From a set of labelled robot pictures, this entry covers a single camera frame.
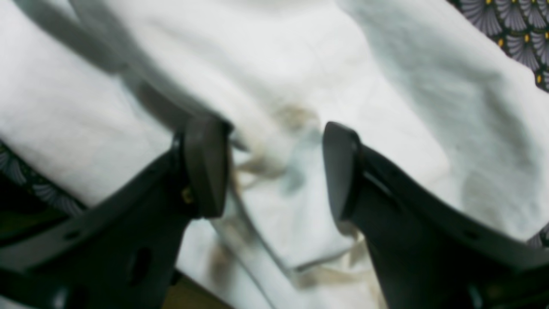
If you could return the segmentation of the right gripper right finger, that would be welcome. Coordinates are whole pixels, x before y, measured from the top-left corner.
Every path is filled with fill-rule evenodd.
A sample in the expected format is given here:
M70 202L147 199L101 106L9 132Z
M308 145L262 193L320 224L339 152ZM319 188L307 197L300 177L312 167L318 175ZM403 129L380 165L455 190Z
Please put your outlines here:
M468 218L357 133L322 138L333 219L365 237L389 309L546 309L548 252Z

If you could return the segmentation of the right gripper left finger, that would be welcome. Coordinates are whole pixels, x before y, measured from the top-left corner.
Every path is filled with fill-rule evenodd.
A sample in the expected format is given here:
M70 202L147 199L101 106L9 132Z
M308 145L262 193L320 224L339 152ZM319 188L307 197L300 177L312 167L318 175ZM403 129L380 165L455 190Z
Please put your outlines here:
M186 227L224 211L228 131L190 119L166 153L74 217L2 178L1 296L35 309L161 308Z

